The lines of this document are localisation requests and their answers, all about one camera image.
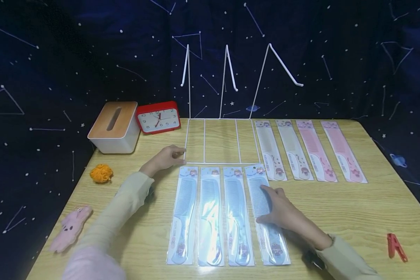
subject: beige sleeve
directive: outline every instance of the beige sleeve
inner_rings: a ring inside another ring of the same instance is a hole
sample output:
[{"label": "beige sleeve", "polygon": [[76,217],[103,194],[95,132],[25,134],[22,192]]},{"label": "beige sleeve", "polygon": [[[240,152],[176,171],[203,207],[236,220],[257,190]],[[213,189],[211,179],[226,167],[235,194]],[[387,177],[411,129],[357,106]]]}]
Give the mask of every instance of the beige sleeve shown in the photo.
[{"label": "beige sleeve", "polygon": [[378,273],[342,238],[329,234],[333,245],[323,251],[316,250],[325,262],[327,271],[336,280],[382,280]]},{"label": "beige sleeve", "polygon": [[152,178],[141,172],[129,175],[109,205],[80,239],[76,250],[92,246],[107,253],[121,227],[145,203],[153,182]]}]

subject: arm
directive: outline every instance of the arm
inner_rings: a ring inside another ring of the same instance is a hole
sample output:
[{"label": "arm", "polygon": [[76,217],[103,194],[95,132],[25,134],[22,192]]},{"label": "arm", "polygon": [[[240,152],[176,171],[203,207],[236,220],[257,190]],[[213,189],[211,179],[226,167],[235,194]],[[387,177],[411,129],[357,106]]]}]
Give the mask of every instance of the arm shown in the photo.
[{"label": "arm", "polygon": [[258,223],[272,223],[292,230],[304,238],[323,260],[327,271],[336,280],[381,280],[364,259],[342,238],[326,234],[305,217],[286,197],[283,189],[262,188],[269,194],[272,211],[257,218]]},{"label": "arm", "polygon": [[152,177],[162,169],[183,165],[178,159],[185,149],[170,145],[129,175],[115,197],[78,242],[62,276],[63,280],[126,279],[124,271],[107,255],[115,235],[145,203]]}]

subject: wooden tissue box lid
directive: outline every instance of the wooden tissue box lid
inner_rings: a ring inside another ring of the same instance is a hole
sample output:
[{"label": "wooden tissue box lid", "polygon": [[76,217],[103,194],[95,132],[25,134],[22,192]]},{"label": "wooden tissue box lid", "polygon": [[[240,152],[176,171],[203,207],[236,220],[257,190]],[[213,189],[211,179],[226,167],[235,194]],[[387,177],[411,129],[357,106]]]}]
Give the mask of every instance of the wooden tissue box lid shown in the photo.
[{"label": "wooden tissue box lid", "polygon": [[135,101],[107,102],[93,124],[88,138],[123,138],[134,118],[136,109],[137,102]]}]

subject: orange pom-pom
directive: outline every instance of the orange pom-pom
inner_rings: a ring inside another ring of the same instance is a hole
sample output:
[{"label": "orange pom-pom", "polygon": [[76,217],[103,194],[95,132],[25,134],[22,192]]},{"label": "orange pom-pom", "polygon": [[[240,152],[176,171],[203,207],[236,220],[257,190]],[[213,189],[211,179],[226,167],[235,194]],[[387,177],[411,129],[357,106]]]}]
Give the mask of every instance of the orange pom-pom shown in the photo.
[{"label": "orange pom-pom", "polygon": [[109,165],[98,164],[92,172],[90,172],[90,177],[92,177],[95,183],[105,183],[110,180],[110,177],[113,175],[112,169]]}]

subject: person's left hand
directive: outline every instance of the person's left hand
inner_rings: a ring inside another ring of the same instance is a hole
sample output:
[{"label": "person's left hand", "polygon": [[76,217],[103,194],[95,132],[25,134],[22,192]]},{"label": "person's left hand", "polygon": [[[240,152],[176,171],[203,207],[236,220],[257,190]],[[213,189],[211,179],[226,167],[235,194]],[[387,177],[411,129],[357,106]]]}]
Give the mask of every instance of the person's left hand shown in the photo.
[{"label": "person's left hand", "polygon": [[179,148],[175,145],[164,147],[140,168],[140,172],[149,177],[153,177],[159,170],[170,168],[173,165],[184,165],[186,161],[184,159],[178,159],[184,152],[186,152],[184,148]]}]

